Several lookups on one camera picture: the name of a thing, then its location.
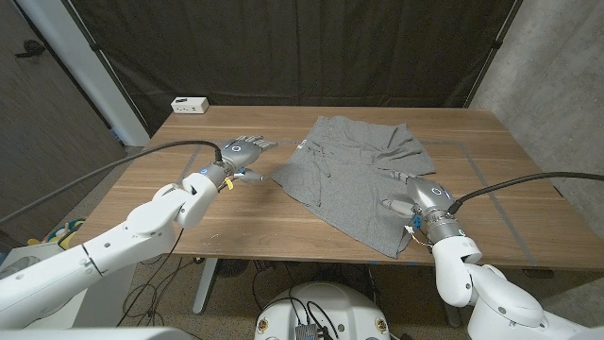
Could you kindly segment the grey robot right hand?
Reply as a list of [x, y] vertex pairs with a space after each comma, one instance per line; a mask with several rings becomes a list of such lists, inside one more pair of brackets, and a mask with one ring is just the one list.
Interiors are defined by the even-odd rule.
[[428, 219], [433, 214], [449, 215], [454, 199], [446, 188], [433, 180], [392, 172], [392, 178], [406, 185], [407, 193], [400, 199], [382, 199], [381, 205], [403, 218], [419, 215]]

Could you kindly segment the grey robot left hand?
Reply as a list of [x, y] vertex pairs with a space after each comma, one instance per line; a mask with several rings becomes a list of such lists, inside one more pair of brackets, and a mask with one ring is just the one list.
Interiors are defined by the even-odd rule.
[[264, 181], [264, 176], [251, 170], [249, 165], [255, 162], [260, 154], [275, 148], [278, 143], [265, 140], [262, 136], [240, 136], [227, 142], [221, 149], [222, 166], [229, 178], [247, 182]]

